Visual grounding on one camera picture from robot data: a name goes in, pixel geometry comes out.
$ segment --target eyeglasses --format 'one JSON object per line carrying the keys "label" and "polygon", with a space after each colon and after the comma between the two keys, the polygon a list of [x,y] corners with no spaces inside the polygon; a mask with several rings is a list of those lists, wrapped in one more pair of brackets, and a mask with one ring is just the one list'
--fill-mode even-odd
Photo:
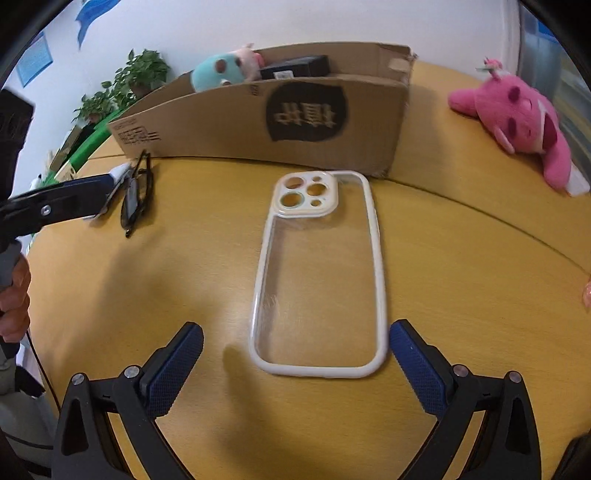
{"label": "eyeglasses", "polygon": [[[125,237],[134,232],[135,224],[150,206],[154,196],[154,173],[152,172],[151,155],[143,151],[134,169],[125,180],[125,197],[121,206],[121,226]],[[145,168],[140,168],[145,160]]]}

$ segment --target white wall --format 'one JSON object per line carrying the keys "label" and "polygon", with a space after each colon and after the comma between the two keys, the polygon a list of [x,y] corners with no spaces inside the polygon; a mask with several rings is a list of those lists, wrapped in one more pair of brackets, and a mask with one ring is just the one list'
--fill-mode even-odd
{"label": "white wall", "polygon": [[14,193],[28,188],[47,151],[59,146],[80,97],[111,79],[131,48],[159,50],[174,74],[249,42],[330,40],[407,44],[421,60],[469,74],[484,57],[517,66],[517,0],[121,0],[90,26],[79,51],[80,8],[74,0],[46,28],[50,67],[24,89],[15,72],[8,79],[36,104]]}

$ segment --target white phone case frame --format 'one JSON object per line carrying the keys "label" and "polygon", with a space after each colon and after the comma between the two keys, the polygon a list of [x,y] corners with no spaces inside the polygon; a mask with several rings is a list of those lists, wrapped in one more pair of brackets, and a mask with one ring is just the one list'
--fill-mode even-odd
{"label": "white phone case frame", "polygon": [[[275,364],[263,360],[258,353],[257,343],[259,334],[259,317],[262,310],[262,295],[265,290],[265,280],[267,277],[267,265],[269,261],[269,253],[271,251],[271,244],[273,240],[275,219],[281,218],[313,218],[328,215],[332,212],[336,204],[332,208],[323,209],[320,214],[312,213],[309,209],[301,208],[300,213],[290,214],[281,208],[281,205],[276,202],[277,191],[283,185],[283,182],[289,177],[308,178],[316,175],[323,177],[332,176],[335,180],[339,177],[357,177],[363,187],[363,195],[365,198],[365,206],[368,216],[369,233],[371,236],[372,256],[374,262],[374,278],[375,278],[375,301],[376,301],[376,352],[373,359],[360,367],[309,367],[304,365],[285,365]],[[386,288],[384,281],[384,264],[382,260],[382,251],[379,241],[379,227],[378,217],[375,211],[374,199],[372,198],[369,181],[360,173],[350,170],[339,171],[307,171],[299,173],[291,173],[282,177],[275,187],[273,201],[269,208],[269,215],[265,223],[265,230],[263,233],[261,256],[259,258],[258,268],[256,271],[255,280],[255,294],[252,302],[252,316],[251,329],[248,338],[248,351],[252,361],[256,366],[274,375],[289,375],[292,377],[324,377],[324,378],[362,378],[375,372],[384,362],[386,354],[388,353],[388,324],[387,324],[387,310],[386,310]]]}

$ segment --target cardboard box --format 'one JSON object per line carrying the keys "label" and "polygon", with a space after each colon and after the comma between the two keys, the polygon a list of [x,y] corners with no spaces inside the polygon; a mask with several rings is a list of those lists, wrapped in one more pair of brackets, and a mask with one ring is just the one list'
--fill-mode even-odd
{"label": "cardboard box", "polygon": [[70,161],[64,163],[54,177],[55,181],[58,182],[74,180],[75,178],[76,170],[74,170],[74,167],[72,167]]}
{"label": "cardboard box", "polygon": [[311,43],[259,50],[266,64],[327,55],[328,77],[262,80],[195,93],[189,73],[109,123],[128,157],[243,158],[385,176],[415,57],[404,46]]}
{"label": "cardboard box", "polygon": [[76,125],[66,135],[64,143],[61,145],[60,149],[56,153],[56,156],[53,157],[53,160],[51,161],[51,163],[49,165],[50,171],[55,172],[55,173],[59,171],[59,169],[62,167],[62,165],[66,161],[66,157],[67,157],[68,153],[70,153],[70,149],[72,148],[72,145],[74,145],[74,143],[76,142],[76,139],[80,136],[80,133],[82,133],[82,129],[81,129],[81,127]]}

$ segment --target green plant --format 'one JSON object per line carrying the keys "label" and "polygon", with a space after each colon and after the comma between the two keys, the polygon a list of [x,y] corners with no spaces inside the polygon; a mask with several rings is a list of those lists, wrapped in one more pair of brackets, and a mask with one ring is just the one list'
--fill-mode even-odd
{"label": "green plant", "polygon": [[84,95],[82,97],[82,106],[74,110],[74,113],[76,112],[78,112],[78,115],[72,121],[82,118],[94,124],[100,122],[113,112],[110,91],[96,92],[92,97]]}
{"label": "green plant", "polygon": [[103,88],[112,88],[111,97],[120,109],[129,107],[166,82],[170,69],[155,50],[144,50],[141,55],[135,55],[131,50],[125,65],[115,72],[113,82],[102,83]]}

